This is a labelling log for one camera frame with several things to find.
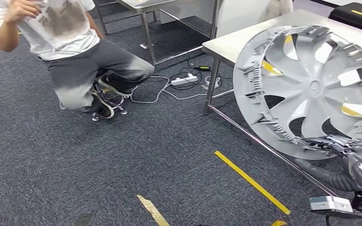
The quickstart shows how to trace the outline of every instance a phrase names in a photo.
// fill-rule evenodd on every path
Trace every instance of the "power strip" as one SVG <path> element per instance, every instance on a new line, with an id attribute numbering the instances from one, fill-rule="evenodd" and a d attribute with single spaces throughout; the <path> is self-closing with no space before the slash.
<path id="1" fill-rule="evenodd" d="M 190 82 L 196 82 L 196 81 L 198 81 L 198 78 L 196 76 L 192 75 L 191 73 L 188 73 L 187 78 L 175 78 L 174 80 L 171 81 L 171 85 L 179 86 L 179 85 L 183 85 L 183 84 L 190 83 Z"/>

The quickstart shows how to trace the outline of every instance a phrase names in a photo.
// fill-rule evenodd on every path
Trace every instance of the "black box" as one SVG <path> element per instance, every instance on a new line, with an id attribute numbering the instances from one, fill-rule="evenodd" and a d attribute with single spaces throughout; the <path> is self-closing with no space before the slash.
<path id="1" fill-rule="evenodd" d="M 328 18 L 362 29 L 362 4 L 354 2 L 338 6 Z"/>

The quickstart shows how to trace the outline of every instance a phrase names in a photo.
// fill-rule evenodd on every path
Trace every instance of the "gray carpet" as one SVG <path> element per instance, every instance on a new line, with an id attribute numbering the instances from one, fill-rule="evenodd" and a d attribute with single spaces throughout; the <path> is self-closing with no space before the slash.
<path id="1" fill-rule="evenodd" d="M 196 18 L 189 21 L 208 29 Z M 108 39 L 147 59 L 139 47 L 144 37 L 138 18 L 108 29 Z M 206 40 L 179 23 L 153 23 L 151 31 L 162 46 L 158 57 Z M 269 226 L 278 219 L 291 226 L 325 225 L 324 217 L 308 211 L 308 198 L 324 193 L 216 114 L 203 116 L 204 97 L 178 101 L 163 94 L 155 104 L 128 101 L 128 115 L 93 122 L 59 109 L 44 64 L 28 49 L 22 37 L 13 53 L 0 52 L 0 226 L 69 226 L 83 212 L 95 213 L 92 226 L 157 225 L 137 194 L 151 200 L 172 226 Z M 212 63 L 200 53 L 190 57 L 198 65 Z M 157 73 L 176 74 L 187 60 L 160 65 Z M 223 66 L 220 73 L 224 79 L 216 92 L 232 86 L 225 79 L 232 69 Z M 146 82 L 135 99 L 152 101 L 163 85 Z M 199 86 L 168 90 L 179 97 L 205 92 Z M 233 96 L 215 105 L 244 124 Z M 215 151 L 285 204 L 290 216 Z M 330 167 L 332 161 L 321 164 Z M 333 226 L 347 224 L 354 225 L 332 219 Z"/>

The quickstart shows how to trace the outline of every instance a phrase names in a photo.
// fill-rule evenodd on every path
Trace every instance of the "yellow tape strip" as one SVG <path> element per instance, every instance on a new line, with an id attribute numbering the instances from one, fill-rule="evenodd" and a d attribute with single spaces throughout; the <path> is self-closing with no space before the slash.
<path id="1" fill-rule="evenodd" d="M 288 226 L 288 224 L 282 220 L 277 220 L 271 226 Z"/>
<path id="2" fill-rule="evenodd" d="M 228 164 L 233 170 L 239 173 L 246 181 L 248 181 L 253 187 L 255 187 L 259 192 L 261 192 L 268 200 L 270 200 L 274 205 L 276 205 L 280 210 L 282 210 L 285 214 L 290 214 L 291 211 L 288 210 L 281 202 L 279 202 L 276 198 L 274 198 L 270 193 L 268 193 L 263 187 L 260 186 L 255 180 L 253 180 L 248 174 L 242 171 L 238 166 L 236 166 L 233 162 L 231 162 L 227 157 L 225 157 L 221 152 L 217 151 L 215 154 L 223 160 L 226 164 Z"/>
<path id="3" fill-rule="evenodd" d="M 285 39 L 285 43 L 288 43 L 292 41 L 292 35 L 288 35 L 287 38 Z"/>
<path id="4" fill-rule="evenodd" d="M 356 10 L 351 10 L 351 11 L 356 13 L 356 14 L 362 15 L 362 12 L 359 12 L 359 11 L 356 11 Z"/>
<path id="5" fill-rule="evenodd" d="M 360 113 L 355 112 L 354 110 L 342 106 L 342 111 L 351 116 L 362 116 Z"/>
<path id="6" fill-rule="evenodd" d="M 274 67 L 265 60 L 262 61 L 262 65 L 265 70 L 267 70 L 268 72 L 270 72 L 274 75 L 283 75 L 283 73 L 280 73 L 279 71 L 274 70 Z"/>
<path id="7" fill-rule="evenodd" d="M 137 197 L 140 199 L 142 205 L 144 205 L 144 207 L 148 210 L 148 212 L 152 214 L 153 219 L 155 219 L 156 223 L 159 226 L 170 226 L 151 201 L 146 200 L 144 197 L 142 197 L 139 194 L 137 195 Z"/>

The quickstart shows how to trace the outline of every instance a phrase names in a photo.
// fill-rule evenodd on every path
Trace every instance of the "metal table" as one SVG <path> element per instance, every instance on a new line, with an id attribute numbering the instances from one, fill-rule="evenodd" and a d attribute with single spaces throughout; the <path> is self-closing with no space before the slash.
<path id="1" fill-rule="evenodd" d="M 169 61 L 171 59 L 174 59 L 176 57 L 180 57 L 183 56 L 185 54 L 188 54 L 190 52 L 196 51 L 198 49 L 201 49 L 202 46 L 197 47 L 197 48 L 193 48 L 191 50 L 185 51 L 183 53 L 177 54 L 175 56 L 170 56 L 166 59 L 161 59 L 161 60 L 157 60 L 155 57 L 155 53 L 154 53 L 154 49 L 153 49 L 153 43 L 152 43 L 152 39 L 150 37 L 150 33 L 149 33 L 149 26 L 148 26 L 148 21 L 147 21 L 147 17 L 146 14 L 150 13 L 150 12 L 155 12 L 157 10 L 163 12 L 164 14 L 170 16 L 171 18 L 183 23 L 184 25 L 188 26 L 189 28 L 199 32 L 200 34 L 213 39 L 215 38 L 216 35 L 216 28 L 217 28 L 217 20 L 218 20 L 218 12 L 219 12 L 219 8 L 220 8 L 220 1 L 221 0 L 214 0 L 214 10 L 213 10 L 213 19 L 212 19 L 212 30 L 210 35 L 206 35 L 205 33 L 203 33 L 202 31 L 200 31 L 199 29 L 193 27 L 192 25 L 182 21 L 181 19 L 177 18 L 176 16 L 168 13 L 167 11 L 163 10 L 163 8 L 165 7 L 170 7 L 170 6 L 175 6 L 178 4 L 183 4 L 183 3 L 188 3 L 188 2 L 192 2 L 192 1 L 196 1 L 196 0 L 117 0 L 116 3 L 120 3 L 121 5 L 125 6 L 127 9 L 129 9 L 131 12 L 133 12 L 133 15 L 130 15 L 128 17 L 123 17 L 117 20 L 113 20 L 110 22 L 103 22 L 103 20 L 101 20 L 103 26 L 104 24 L 107 23 L 112 23 L 112 22 L 116 22 L 119 20 L 123 20 L 123 19 L 127 19 L 133 16 L 140 16 L 141 18 L 141 22 L 142 22 L 142 27 L 144 29 L 144 33 L 146 36 L 146 48 L 149 51 L 149 55 L 150 58 L 152 60 L 153 65 L 158 65 L 160 63 Z"/>
<path id="2" fill-rule="evenodd" d="M 308 180 L 316 184 L 320 189 L 328 193 L 332 196 L 337 196 L 331 189 L 327 188 L 323 183 L 318 181 L 317 179 L 313 178 L 308 173 L 301 170 L 297 165 L 295 165 L 292 161 L 288 158 L 284 157 L 277 151 L 275 151 L 272 147 L 268 146 L 262 140 L 257 138 L 255 135 L 247 131 L 245 128 L 240 126 L 226 114 L 221 112 L 219 109 L 212 105 L 212 100 L 222 97 L 227 94 L 233 93 L 233 89 L 221 93 L 219 95 L 213 96 L 213 90 L 215 86 L 215 81 L 217 78 L 217 74 L 219 71 L 220 63 L 223 62 L 230 67 L 234 67 L 237 58 L 246 45 L 246 43 L 254 37 L 256 34 L 261 32 L 262 30 L 268 29 L 274 26 L 281 26 L 281 25 L 294 25 L 294 26 L 308 26 L 310 24 L 318 24 L 325 27 L 328 27 L 333 33 L 336 33 L 342 37 L 345 37 L 348 41 L 356 43 L 362 46 L 362 30 L 350 27 L 348 25 L 342 24 L 337 21 L 333 21 L 327 19 L 325 17 L 304 11 L 304 10 L 297 10 L 292 13 L 277 17 L 275 19 L 256 24 L 254 26 L 239 30 L 237 32 L 222 36 L 220 38 L 210 40 L 208 42 L 203 43 L 203 51 L 210 54 L 214 57 L 214 63 L 212 67 L 212 75 L 210 80 L 209 89 L 207 91 L 207 97 L 204 107 L 204 115 L 208 115 L 209 110 L 213 110 L 215 113 L 219 114 L 225 120 L 233 124 L 239 130 L 244 132 L 248 135 L 251 139 L 261 144 L 264 148 L 268 151 L 276 155 L 277 157 L 281 158 L 284 162 L 288 165 L 296 169 L 299 173 L 301 173 L 304 177 Z"/>

